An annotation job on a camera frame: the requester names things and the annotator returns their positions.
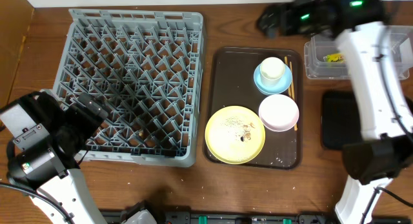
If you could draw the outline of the yellow green snack wrapper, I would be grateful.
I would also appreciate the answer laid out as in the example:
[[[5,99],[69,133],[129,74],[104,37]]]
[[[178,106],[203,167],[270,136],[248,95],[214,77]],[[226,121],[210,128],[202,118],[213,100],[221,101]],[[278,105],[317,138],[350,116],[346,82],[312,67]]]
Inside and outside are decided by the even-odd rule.
[[[345,62],[345,58],[343,54],[340,54],[340,53],[328,54],[323,59],[327,63],[344,63]]]

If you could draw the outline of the cream white cup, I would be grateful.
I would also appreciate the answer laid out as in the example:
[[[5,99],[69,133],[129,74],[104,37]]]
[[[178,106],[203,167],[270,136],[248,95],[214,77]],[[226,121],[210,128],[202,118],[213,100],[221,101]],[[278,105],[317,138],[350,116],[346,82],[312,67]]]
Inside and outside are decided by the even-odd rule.
[[[266,87],[276,86],[285,73],[285,64],[277,57],[268,57],[260,64],[261,82]]]

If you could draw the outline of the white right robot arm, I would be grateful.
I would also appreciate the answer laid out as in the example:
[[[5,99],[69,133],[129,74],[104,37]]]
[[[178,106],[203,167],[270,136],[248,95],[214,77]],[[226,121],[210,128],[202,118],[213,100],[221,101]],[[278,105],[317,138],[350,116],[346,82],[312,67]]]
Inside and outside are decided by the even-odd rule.
[[[412,164],[412,112],[393,62],[382,0],[295,0],[268,6],[257,27],[268,37],[329,31],[344,55],[358,104],[362,142],[345,145],[348,179],[340,223],[369,223],[380,195]]]

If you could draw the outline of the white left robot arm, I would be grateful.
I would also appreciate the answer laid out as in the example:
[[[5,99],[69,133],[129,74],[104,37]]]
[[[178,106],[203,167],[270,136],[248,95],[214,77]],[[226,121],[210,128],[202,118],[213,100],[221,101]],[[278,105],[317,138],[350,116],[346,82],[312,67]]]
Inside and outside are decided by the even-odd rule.
[[[6,146],[8,183],[28,196],[52,223],[105,223],[76,154],[107,118],[101,103],[82,93],[63,110],[48,92],[32,92],[1,109],[13,138]]]

